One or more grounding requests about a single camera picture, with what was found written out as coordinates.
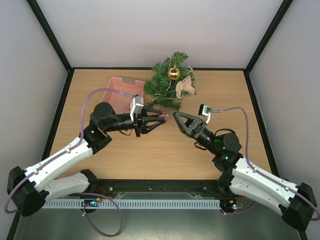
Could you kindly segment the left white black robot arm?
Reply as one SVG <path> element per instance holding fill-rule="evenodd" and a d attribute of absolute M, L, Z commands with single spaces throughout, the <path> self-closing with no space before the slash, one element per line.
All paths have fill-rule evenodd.
<path fill-rule="evenodd" d="M 134 102 L 129 113 L 116 114 L 111 104 L 100 102 L 90 114 L 89 125 L 71 143 L 35 165 L 25 169 L 16 166 L 9 171 L 9 199 L 17 212 L 28 217 L 53 199 L 93 192 L 98 180 L 90 170 L 61 179 L 58 176 L 106 147 L 112 141 L 109 132 L 134 130 L 140 137 L 164 124 L 167 117 L 160 110 Z"/>

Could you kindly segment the pink perforated plastic basket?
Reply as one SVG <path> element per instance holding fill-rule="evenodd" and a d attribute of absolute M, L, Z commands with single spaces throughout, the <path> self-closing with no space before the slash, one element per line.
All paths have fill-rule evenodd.
<path fill-rule="evenodd" d="M 114 76 L 110 78 L 107 88 L 142 97 L 144 95 L 144 85 L 145 81 L 143 80 Z M 101 102 L 111 104 L 116 114 L 123 114 L 130 112 L 132 99 L 120 93 L 105 91 Z"/>

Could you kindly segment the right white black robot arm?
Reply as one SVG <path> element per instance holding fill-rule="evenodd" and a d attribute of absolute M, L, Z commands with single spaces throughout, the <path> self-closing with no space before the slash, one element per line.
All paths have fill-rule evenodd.
<path fill-rule="evenodd" d="M 313 217 L 320 212 L 312 187 L 282 179 L 252 163 L 240 153 L 242 146 L 233 130 L 211 132 L 200 117 L 180 111 L 174 112 L 173 118 L 184 135 L 214 155 L 212 162 L 222 173 L 218 179 L 222 195 L 232 193 L 264 205 L 298 231 L 305 231 L 311 221 L 320 219 Z"/>

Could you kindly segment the pink bauble ornament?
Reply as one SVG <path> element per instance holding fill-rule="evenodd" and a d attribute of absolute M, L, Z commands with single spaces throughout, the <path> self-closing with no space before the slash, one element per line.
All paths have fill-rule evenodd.
<path fill-rule="evenodd" d="M 168 121 L 169 116 L 167 114 L 160 114 L 158 117 L 164 119 L 164 122 L 166 123 Z"/>

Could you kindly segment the gold bauble ornament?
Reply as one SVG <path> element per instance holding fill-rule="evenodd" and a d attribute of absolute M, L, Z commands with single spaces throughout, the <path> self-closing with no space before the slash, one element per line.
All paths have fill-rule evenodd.
<path fill-rule="evenodd" d="M 179 77 L 181 76 L 181 72 L 178 69 L 178 67 L 176 65 L 174 65 L 173 67 L 171 67 L 168 72 L 167 72 L 167 76 L 171 79 L 171 80 L 177 80 L 179 79 Z"/>

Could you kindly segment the clear led string lights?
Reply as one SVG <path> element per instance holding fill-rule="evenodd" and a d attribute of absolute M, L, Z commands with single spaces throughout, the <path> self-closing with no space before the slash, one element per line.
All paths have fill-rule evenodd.
<path fill-rule="evenodd" d="M 156 64 L 151 78 L 151 95 L 165 99 L 182 100 L 196 94 L 195 74 L 189 66 L 185 52 L 176 51 Z"/>

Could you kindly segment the small green christmas tree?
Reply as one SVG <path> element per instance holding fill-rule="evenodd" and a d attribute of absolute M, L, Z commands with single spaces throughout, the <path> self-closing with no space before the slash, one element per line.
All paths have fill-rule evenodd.
<path fill-rule="evenodd" d="M 176 51 L 153 66 L 154 75 L 144 84 L 149 107 L 179 111 L 183 99 L 197 94 L 193 69 L 184 66 L 188 57 L 185 52 Z"/>

